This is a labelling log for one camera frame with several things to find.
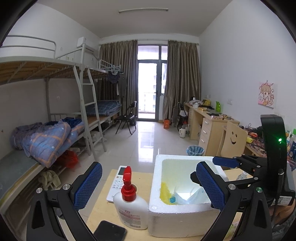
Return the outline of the right brown curtain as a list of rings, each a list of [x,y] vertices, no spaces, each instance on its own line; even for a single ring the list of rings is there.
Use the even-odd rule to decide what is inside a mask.
[[[169,40],[163,119],[171,119],[177,104],[188,102],[191,97],[201,98],[198,46]]]

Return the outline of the white remote control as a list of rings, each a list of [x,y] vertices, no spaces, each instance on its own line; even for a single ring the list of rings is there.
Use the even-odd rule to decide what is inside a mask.
[[[109,189],[109,193],[107,194],[106,200],[110,203],[113,203],[114,195],[121,191],[124,183],[123,183],[123,173],[125,171],[126,166],[119,166],[116,175],[113,179],[112,185]]]

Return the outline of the white air conditioner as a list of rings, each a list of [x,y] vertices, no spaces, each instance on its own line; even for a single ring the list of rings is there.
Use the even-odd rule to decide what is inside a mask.
[[[98,47],[97,46],[92,47],[90,44],[91,42],[88,41],[85,37],[79,37],[77,40],[77,48],[80,48],[84,45],[85,48],[88,49],[89,51],[98,52]]]

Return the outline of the black folding chair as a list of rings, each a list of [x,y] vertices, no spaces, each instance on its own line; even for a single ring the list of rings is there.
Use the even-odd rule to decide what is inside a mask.
[[[133,113],[135,111],[136,107],[137,107],[137,101],[132,102],[129,105],[129,107],[126,109],[125,114],[122,114],[115,119],[115,121],[119,121],[119,126],[118,126],[115,134],[118,133],[118,130],[119,130],[122,123],[123,123],[122,128],[124,128],[125,125],[127,125],[130,134],[131,135],[134,134],[134,132],[137,130],[137,123],[136,123],[137,116]],[[131,131],[130,126],[134,126],[133,132]]]

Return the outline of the brown curtain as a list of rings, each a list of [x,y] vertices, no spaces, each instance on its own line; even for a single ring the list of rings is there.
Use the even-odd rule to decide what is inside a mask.
[[[98,99],[120,101],[122,113],[138,100],[137,50],[137,40],[108,43],[100,47],[100,59],[120,69],[108,70],[107,77],[98,82]]]
[[[177,104],[188,102],[191,97],[201,98],[198,46],[169,40],[163,119],[171,119]]]

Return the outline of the floral tissue pack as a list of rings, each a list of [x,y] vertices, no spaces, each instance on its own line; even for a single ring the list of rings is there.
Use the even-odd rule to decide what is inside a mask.
[[[231,224],[229,231],[227,232],[227,237],[232,237],[234,235],[238,224],[239,224],[239,222],[233,222]]]

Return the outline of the blue spray bottle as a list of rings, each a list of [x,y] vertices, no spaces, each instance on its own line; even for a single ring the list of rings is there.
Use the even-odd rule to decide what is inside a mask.
[[[238,175],[238,177],[236,178],[236,180],[243,180],[248,178],[248,173],[243,171],[241,174]]]

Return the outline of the red bag under bed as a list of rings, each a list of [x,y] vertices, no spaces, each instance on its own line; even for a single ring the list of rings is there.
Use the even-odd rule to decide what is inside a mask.
[[[75,152],[66,150],[56,161],[66,168],[74,168],[78,163],[78,156]]]

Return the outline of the anime wall picture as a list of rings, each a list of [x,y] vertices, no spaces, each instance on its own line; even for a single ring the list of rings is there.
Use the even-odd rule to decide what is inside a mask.
[[[266,82],[259,83],[258,101],[259,105],[266,106],[268,108],[274,108],[276,103],[276,91],[277,86],[275,83]]]

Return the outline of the white lotion pump bottle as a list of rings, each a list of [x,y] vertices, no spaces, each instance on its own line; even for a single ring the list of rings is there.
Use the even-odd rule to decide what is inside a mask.
[[[123,171],[123,186],[113,197],[120,221],[129,228],[145,230],[148,227],[149,205],[137,195],[137,189],[132,184],[132,169],[125,167]]]

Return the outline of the orange floor container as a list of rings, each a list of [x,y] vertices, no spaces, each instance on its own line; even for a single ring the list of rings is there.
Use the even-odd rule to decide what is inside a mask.
[[[169,129],[170,128],[170,120],[169,119],[164,119],[163,121],[163,128],[164,129]]]

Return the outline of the left brown curtain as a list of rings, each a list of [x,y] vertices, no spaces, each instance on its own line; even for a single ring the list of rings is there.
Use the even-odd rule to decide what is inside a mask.
[[[108,43],[100,47],[100,59],[120,69],[108,70],[107,77],[98,82],[98,99],[120,101],[122,113],[138,100],[137,50],[137,40]]]

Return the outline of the metal bunk bed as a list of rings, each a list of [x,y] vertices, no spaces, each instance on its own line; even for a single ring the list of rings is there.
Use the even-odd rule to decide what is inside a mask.
[[[1,214],[46,168],[23,150],[14,149],[10,136],[18,126],[79,118],[81,152],[96,156],[91,132],[106,120],[98,112],[95,82],[108,70],[120,68],[101,60],[83,45],[65,54],[56,42],[40,37],[8,35],[1,44]]]

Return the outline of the wooden smiley chair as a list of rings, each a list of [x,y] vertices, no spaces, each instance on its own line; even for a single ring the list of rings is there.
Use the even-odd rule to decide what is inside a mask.
[[[222,132],[216,156],[240,157],[244,153],[247,137],[247,131],[228,121],[225,130]]]

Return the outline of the yellow mesh sponge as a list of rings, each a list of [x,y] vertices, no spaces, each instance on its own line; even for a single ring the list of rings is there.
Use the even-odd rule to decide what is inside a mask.
[[[159,198],[167,205],[174,205],[176,202],[175,196],[173,196],[173,194],[170,192],[165,182],[161,183]]]

